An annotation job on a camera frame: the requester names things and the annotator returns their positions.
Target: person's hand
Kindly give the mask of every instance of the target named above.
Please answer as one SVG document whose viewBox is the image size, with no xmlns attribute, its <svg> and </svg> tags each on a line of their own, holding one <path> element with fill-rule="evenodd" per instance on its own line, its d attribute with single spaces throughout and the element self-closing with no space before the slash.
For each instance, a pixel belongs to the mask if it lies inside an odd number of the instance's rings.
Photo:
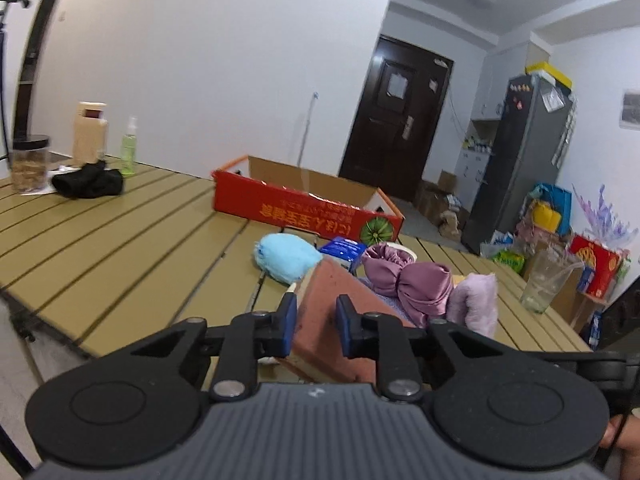
<svg viewBox="0 0 640 480">
<path fill-rule="evenodd" d="M 600 447 L 611 446 L 621 422 L 622 415 L 611 418 L 600 441 Z M 629 415 L 616 447 L 622 450 L 620 480 L 640 480 L 640 418 Z"/>
</svg>

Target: pink fluffy plush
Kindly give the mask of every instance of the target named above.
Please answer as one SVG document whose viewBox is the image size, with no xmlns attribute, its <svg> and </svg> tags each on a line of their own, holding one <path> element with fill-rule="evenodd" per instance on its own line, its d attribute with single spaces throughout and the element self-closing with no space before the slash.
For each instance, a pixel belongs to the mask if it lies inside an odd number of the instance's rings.
<svg viewBox="0 0 640 480">
<path fill-rule="evenodd" d="M 492 337 L 498 323 L 497 293 L 495 274 L 471 273 L 451 291 L 447 321 Z"/>
</svg>

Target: brown sponge block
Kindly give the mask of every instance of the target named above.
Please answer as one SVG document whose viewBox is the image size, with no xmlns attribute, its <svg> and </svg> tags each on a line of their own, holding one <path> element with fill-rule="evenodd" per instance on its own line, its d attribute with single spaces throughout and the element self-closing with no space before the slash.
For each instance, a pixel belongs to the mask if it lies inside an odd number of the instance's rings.
<svg viewBox="0 0 640 480">
<path fill-rule="evenodd" d="M 310 281 L 298 297 L 298 322 L 290 357 L 283 364 L 299 376 L 314 381 L 375 383 L 376 364 L 370 359 L 347 359 L 342 355 L 335 327 L 335 300 L 348 294 L 356 311 L 395 315 L 365 285 L 338 263 L 325 258 L 314 269 Z M 402 320 L 405 326 L 412 326 Z"/>
</svg>

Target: blue plush toy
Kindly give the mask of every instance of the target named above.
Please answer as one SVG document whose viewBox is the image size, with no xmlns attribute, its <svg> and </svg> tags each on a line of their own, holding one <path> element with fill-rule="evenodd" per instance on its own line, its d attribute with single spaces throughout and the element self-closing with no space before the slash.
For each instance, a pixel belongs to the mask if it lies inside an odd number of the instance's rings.
<svg viewBox="0 0 640 480">
<path fill-rule="evenodd" d="M 322 260 L 322 254 L 299 236 L 274 233 L 255 245 L 254 258 L 274 280 L 290 285 Z"/>
</svg>

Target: green spray bottle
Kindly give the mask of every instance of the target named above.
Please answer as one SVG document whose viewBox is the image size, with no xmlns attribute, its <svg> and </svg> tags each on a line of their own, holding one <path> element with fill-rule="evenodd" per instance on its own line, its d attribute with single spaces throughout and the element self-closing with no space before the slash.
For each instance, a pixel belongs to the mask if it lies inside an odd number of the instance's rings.
<svg viewBox="0 0 640 480">
<path fill-rule="evenodd" d="M 138 120 L 131 116 L 129 118 L 129 126 L 127 127 L 127 133 L 122 136 L 122 149 L 120 157 L 122 158 L 122 166 L 120 173 L 124 176 L 130 176 L 135 173 L 134 164 L 136 161 L 136 133 L 138 130 Z"/>
</svg>

